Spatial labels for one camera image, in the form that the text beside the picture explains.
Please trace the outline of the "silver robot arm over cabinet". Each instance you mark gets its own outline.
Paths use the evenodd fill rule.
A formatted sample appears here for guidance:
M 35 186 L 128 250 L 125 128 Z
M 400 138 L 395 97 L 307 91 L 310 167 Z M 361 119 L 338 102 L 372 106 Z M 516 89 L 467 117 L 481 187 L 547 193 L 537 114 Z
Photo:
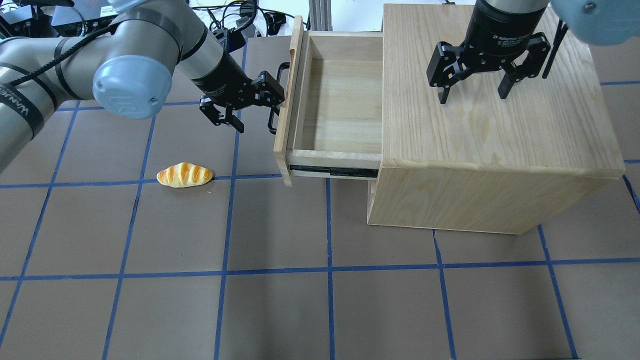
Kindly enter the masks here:
M 637 0 L 477 0 L 459 45 L 440 41 L 427 66 L 429 85 L 446 104 L 471 75 L 503 71 L 505 100 L 526 78 L 547 78 L 567 33 L 582 43 L 616 46 L 640 34 Z

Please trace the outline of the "silver robot arm near bread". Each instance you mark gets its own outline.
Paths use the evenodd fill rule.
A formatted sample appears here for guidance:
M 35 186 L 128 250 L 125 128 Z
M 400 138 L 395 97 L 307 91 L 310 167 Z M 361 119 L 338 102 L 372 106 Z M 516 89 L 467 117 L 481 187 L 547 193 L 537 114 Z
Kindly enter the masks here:
M 251 79 L 184 0 L 112 0 L 116 18 L 86 36 L 1 41 L 1 169 L 66 101 L 96 100 L 117 116 L 148 119 L 162 109 L 175 70 L 209 99 L 215 125 L 244 132 L 232 112 L 278 109 L 281 84 Z

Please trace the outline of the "black gripper near bread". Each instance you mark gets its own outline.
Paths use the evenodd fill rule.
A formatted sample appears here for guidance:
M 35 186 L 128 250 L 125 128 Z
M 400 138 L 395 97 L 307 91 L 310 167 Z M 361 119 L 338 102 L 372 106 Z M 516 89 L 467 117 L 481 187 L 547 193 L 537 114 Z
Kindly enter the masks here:
M 268 71 L 252 80 L 231 55 L 223 55 L 214 69 L 190 80 L 206 95 L 199 98 L 199 111 L 214 126 L 231 126 L 238 133 L 245 132 L 245 125 L 233 108 L 278 107 L 285 100 L 285 90 Z

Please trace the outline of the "black gripper over cabinet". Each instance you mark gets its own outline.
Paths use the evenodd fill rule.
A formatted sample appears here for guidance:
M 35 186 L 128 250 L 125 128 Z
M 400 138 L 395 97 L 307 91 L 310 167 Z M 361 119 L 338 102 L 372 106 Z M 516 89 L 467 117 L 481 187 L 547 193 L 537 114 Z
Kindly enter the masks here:
M 430 87 L 451 88 L 475 73 L 504 70 L 498 95 L 505 100 L 516 83 L 539 75 L 551 49 L 544 32 L 535 32 L 546 11 L 544 0 L 478 0 L 462 43 L 439 42 L 427 66 Z

